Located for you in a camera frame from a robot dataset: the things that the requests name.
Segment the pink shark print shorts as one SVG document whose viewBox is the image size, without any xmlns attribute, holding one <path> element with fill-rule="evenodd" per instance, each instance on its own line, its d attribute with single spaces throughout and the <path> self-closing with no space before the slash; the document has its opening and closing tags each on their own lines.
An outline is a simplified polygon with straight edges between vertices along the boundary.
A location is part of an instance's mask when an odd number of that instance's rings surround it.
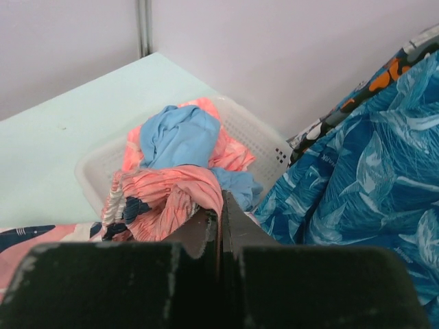
<svg viewBox="0 0 439 329">
<path fill-rule="evenodd" d="M 223 204 L 220 184 L 208 169 L 183 165 L 118 171 L 99 222 L 1 229 L 1 292 L 6 292 L 22 257 L 38 244 L 161 241 L 198 208 L 220 215 Z"/>
</svg>

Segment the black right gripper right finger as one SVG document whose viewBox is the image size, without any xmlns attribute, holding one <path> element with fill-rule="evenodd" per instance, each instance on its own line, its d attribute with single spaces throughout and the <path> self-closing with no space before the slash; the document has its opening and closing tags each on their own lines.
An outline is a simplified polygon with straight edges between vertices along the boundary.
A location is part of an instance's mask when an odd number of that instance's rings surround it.
<svg viewBox="0 0 439 329">
<path fill-rule="evenodd" d="M 430 327 L 394 252 L 281 245 L 222 196 L 225 328 Z"/>
</svg>

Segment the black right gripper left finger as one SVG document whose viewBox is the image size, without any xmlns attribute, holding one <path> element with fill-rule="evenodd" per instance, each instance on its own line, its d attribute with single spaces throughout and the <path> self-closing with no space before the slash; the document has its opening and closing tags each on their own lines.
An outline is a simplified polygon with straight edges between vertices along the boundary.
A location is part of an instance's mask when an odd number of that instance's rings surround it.
<svg viewBox="0 0 439 329">
<path fill-rule="evenodd" d="M 218 328 L 217 217 L 159 243 L 46 243 L 21 261 L 2 328 Z"/>
</svg>

